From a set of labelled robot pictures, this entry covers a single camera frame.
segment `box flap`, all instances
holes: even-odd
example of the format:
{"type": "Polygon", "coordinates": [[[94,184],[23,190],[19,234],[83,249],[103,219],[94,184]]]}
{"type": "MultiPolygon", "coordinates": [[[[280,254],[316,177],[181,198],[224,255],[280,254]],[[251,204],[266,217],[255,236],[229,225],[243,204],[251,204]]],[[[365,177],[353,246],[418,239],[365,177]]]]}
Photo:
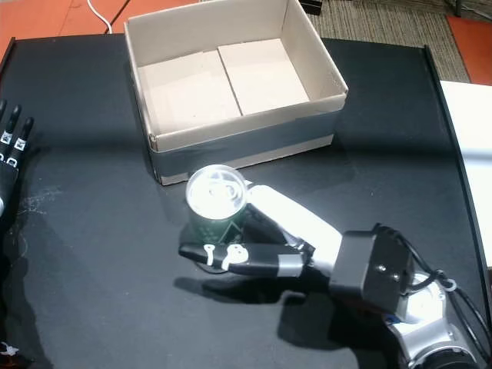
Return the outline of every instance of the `box flap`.
{"type": "Polygon", "coordinates": [[[218,50],[243,115],[309,101],[279,38],[218,50]]]}

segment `scratch mark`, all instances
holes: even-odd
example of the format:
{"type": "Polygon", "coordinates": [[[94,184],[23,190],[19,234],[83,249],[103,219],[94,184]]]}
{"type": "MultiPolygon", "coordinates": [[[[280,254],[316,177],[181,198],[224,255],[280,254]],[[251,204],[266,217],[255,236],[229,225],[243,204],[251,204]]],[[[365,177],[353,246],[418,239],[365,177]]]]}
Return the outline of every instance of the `scratch mark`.
{"type": "Polygon", "coordinates": [[[42,205],[47,201],[54,201],[57,196],[62,194],[58,187],[47,187],[34,196],[23,198],[19,204],[17,215],[24,213],[46,214],[42,210],[42,205]]]}

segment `carpet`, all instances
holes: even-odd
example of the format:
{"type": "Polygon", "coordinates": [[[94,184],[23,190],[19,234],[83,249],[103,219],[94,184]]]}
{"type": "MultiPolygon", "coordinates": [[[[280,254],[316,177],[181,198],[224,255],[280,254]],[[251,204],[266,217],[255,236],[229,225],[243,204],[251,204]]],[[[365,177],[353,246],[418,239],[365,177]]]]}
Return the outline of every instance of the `carpet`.
{"type": "Polygon", "coordinates": [[[323,0],[321,15],[309,18],[321,37],[429,45],[440,79],[469,82],[447,23],[451,11],[440,0],[323,0]]]}

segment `cable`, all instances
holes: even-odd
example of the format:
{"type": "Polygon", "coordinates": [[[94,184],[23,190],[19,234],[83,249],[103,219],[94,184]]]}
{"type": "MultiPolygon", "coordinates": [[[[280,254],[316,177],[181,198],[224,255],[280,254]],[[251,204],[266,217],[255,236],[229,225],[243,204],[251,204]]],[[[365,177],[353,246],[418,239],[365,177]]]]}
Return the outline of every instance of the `cable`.
{"type": "Polygon", "coordinates": [[[118,12],[115,14],[113,19],[109,22],[109,24],[111,26],[113,26],[113,24],[116,22],[116,19],[118,19],[118,17],[121,15],[121,13],[125,10],[125,8],[127,7],[129,2],[130,2],[130,0],[125,0],[125,3],[123,4],[123,6],[120,7],[120,10],[118,10],[118,12]]]}
{"type": "Polygon", "coordinates": [[[463,310],[461,310],[461,307],[458,304],[456,297],[454,296],[454,293],[452,293],[452,292],[449,293],[448,297],[449,297],[449,300],[451,301],[451,304],[454,307],[454,310],[456,311],[456,315],[458,316],[458,319],[460,320],[462,325],[465,327],[465,330],[467,331],[468,336],[470,336],[470,339],[473,341],[475,348],[477,349],[478,353],[485,360],[485,362],[488,363],[488,361],[490,360],[489,355],[487,355],[487,352],[486,352],[484,346],[482,345],[482,343],[480,343],[477,335],[475,334],[474,330],[470,326],[470,323],[465,318],[464,312],[463,312],[463,310]]]}
{"type": "Polygon", "coordinates": [[[89,8],[96,15],[96,17],[98,17],[105,23],[106,27],[108,27],[108,32],[113,33],[113,28],[111,27],[111,24],[108,22],[108,20],[105,17],[100,15],[97,10],[95,10],[94,6],[92,6],[91,0],[87,0],[87,5],[89,5],[89,8]]]}
{"type": "Polygon", "coordinates": [[[412,253],[412,256],[414,257],[419,267],[421,267],[421,269],[424,272],[429,274],[429,277],[425,281],[422,281],[421,283],[418,284],[411,285],[409,287],[409,293],[414,293],[416,291],[419,291],[419,289],[425,288],[433,281],[437,280],[437,282],[447,292],[450,302],[453,305],[454,310],[456,311],[458,319],[464,326],[470,339],[473,341],[474,346],[477,349],[478,353],[485,360],[487,364],[490,364],[491,356],[492,356],[492,333],[490,332],[490,329],[487,326],[484,317],[478,311],[477,306],[473,303],[473,301],[466,294],[466,292],[463,291],[460,287],[458,287],[454,280],[448,278],[444,271],[442,271],[441,269],[434,270],[433,268],[431,268],[431,266],[422,258],[422,256],[417,251],[417,249],[412,245],[412,243],[410,243],[399,231],[396,231],[390,227],[385,227],[380,225],[378,225],[377,228],[382,230],[386,234],[389,234],[391,237],[394,238],[394,240],[402,243],[410,251],[410,253],[412,253]],[[464,303],[468,306],[468,308],[471,310],[471,312],[477,319],[480,327],[484,331],[485,336],[487,338],[490,354],[487,353],[487,350],[484,348],[484,346],[478,339],[477,335],[473,331],[470,322],[466,318],[463,310],[461,309],[461,306],[457,302],[456,296],[459,296],[464,301],[464,303]]]}
{"type": "Polygon", "coordinates": [[[473,12],[473,13],[479,15],[480,17],[484,17],[484,18],[488,19],[489,21],[492,21],[492,15],[488,15],[486,12],[482,12],[480,10],[470,8],[469,6],[466,6],[465,4],[462,4],[461,8],[463,10],[468,11],[468,12],[473,12]]]}

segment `white cable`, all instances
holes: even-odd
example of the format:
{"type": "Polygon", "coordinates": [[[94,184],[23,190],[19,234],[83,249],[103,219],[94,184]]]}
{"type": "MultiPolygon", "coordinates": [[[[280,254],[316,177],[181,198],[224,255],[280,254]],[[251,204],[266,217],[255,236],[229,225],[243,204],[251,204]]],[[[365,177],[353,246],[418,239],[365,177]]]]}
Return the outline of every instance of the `white cable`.
{"type": "Polygon", "coordinates": [[[111,27],[111,24],[108,22],[108,20],[105,17],[100,15],[97,10],[95,10],[94,6],[92,6],[91,0],[87,0],[87,5],[89,5],[89,8],[96,15],[96,17],[98,17],[105,23],[106,27],[108,27],[108,33],[113,33],[113,28],[111,27]]]}

